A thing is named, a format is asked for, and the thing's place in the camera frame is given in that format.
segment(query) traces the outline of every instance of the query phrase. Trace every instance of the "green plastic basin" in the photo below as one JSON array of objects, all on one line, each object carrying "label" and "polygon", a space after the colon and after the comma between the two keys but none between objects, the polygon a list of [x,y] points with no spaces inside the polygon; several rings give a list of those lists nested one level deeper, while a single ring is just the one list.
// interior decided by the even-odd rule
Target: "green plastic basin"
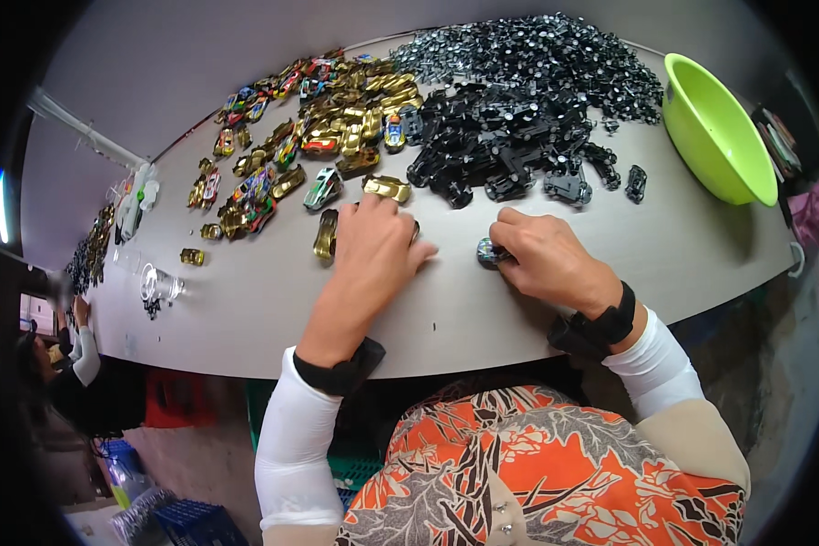
[{"label": "green plastic basin", "polygon": [[667,133],[698,180],[722,201],[776,204],[768,151],[737,99],[688,57],[665,57],[667,89],[661,105]]}]

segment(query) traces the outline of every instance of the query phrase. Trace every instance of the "gray table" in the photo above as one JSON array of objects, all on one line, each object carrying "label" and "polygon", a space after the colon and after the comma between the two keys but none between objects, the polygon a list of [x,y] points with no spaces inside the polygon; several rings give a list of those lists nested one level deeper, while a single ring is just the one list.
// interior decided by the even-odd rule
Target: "gray table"
[{"label": "gray table", "polygon": [[[348,54],[385,56],[410,38],[380,40]],[[663,58],[649,51],[638,55],[666,83]],[[251,125],[254,141],[262,142],[289,116],[296,119],[297,109],[296,97],[271,104],[262,121]],[[597,112],[592,116],[599,117]],[[257,237],[202,240],[201,225],[217,222],[218,206],[239,183],[230,172],[237,152],[218,164],[222,188],[217,206],[209,212],[185,206],[199,174],[197,162],[211,157],[217,133],[216,124],[206,123],[158,161],[162,185],[157,203],[127,243],[155,266],[185,278],[186,293],[149,321],[138,278],[107,263],[106,282],[89,291],[92,324],[98,347],[107,355],[207,374],[275,378],[284,348],[299,339],[330,276],[313,256],[319,216],[302,205],[307,182],[279,202]],[[581,212],[546,198],[540,183],[528,197],[504,204],[527,214],[565,218],[589,252],[609,263],[664,322],[720,305],[793,264],[789,242],[794,238],[780,210],[716,199],[689,172],[663,125],[623,123],[614,136],[598,128],[592,141],[613,148],[622,180],[633,163],[645,169],[644,202],[635,205],[621,189],[605,191],[587,165],[594,197]],[[414,147],[395,156],[383,153],[377,172],[405,179],[416,153]],[[310,180],[333,164],[304,157],[299,162]],[[330,206],[358,201],[360,195],[360,178],[351,179]],[[488,234],[504,204],[476,188],[470,205],[453,211],[430,190],[413,190],[406,210],[440,253],[369,333],[388,351],[373,377],[490,368],[555,354],[545,338],[555,311],[518,294],[476,261],[476,243]],[[204,250],[206,264],[182,264],[183,247]]]}]

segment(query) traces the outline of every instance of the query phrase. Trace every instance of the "clear plastic cup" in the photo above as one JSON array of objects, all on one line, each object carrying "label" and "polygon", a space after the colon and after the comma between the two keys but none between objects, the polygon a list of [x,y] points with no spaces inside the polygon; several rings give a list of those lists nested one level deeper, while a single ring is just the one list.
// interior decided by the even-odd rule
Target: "clear plastic cup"
[{"label": "clear plastic cup", "polygon": [[140,251],[138,250],[119,246],[112,254],[112,263],[125,271],[136,274],[140,270],[140,266],[143,263],[142,254],[140,254]]},{"label": "clear plastic cup", "polygon": [[175,300],[185,290],[185,281],[145,264],[140,274],[140,296],[145,301]]}]

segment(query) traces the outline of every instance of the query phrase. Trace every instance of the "light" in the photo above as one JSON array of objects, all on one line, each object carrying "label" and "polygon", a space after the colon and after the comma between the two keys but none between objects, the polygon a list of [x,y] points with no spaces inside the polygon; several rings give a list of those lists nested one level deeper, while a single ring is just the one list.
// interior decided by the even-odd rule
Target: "light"
[{"label": "light", "polygon": [[10,242],[10,232],[6,228],[6,204],[3,199],[3,171],[0,171],[0,240],[6,245]]}]

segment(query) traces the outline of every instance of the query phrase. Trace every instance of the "woman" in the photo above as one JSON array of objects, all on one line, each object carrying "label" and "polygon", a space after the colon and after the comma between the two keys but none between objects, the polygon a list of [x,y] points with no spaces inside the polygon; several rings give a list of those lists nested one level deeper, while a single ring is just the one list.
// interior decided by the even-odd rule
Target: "woman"
[{"label": "woman", "polygon": [[264,542],[735,543],[748,466],[665,325],[639,301],[625,305],[630,289],[563,220],[505,208],[490,235],[515,257],[499,267],[523,293],[593,322],[612,309],[633,315],[603,364],[640,423],[536,385],[447,388],[407,411],[385,467],[344,516],[327,460],[334,393],[369,375],[382,357],[365,338],[371,322],[436,253],[410,244],[412,216],[366,194],[340,209],[333,277],[285,351],[264,415],[255,461]]},{"label": "woman", "polygon": [[[24,334],[16,348],[19,373],[28,387],[44,393],[55,410],[88,438],[121,437],[122,431],[140,426],[146,418],[146,373],[137,364],[101,359],[88,328],[89,311],[88,302],[76,296],[74,346],[63,313],[58,313],[59,352],[46,349],[35,331]],[[56,356],[61,357],[53,362]]]}]

